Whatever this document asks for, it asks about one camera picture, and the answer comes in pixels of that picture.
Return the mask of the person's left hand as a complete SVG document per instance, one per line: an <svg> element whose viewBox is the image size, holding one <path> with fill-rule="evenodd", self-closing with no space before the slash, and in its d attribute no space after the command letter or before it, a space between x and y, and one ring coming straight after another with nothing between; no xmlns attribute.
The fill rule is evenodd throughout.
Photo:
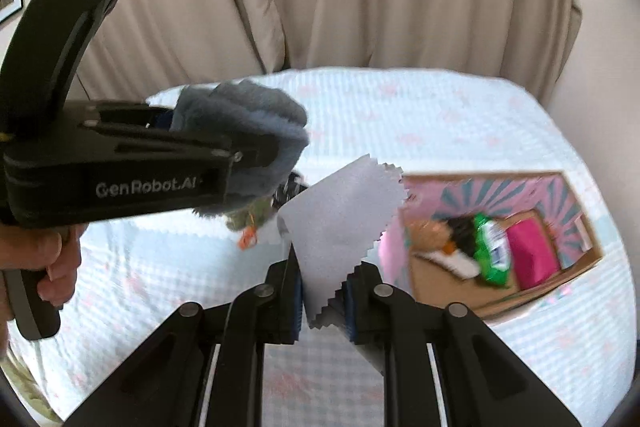
<svg viewBox="0 0 640 427"><path fill-rule="evenodd" d="M1 270L46 271L37 283L43 301L58 307L70 301L75 292L81 265L80 238L88 225L72 225L66 239L54 230L25 230L1 227Z"/></svg>

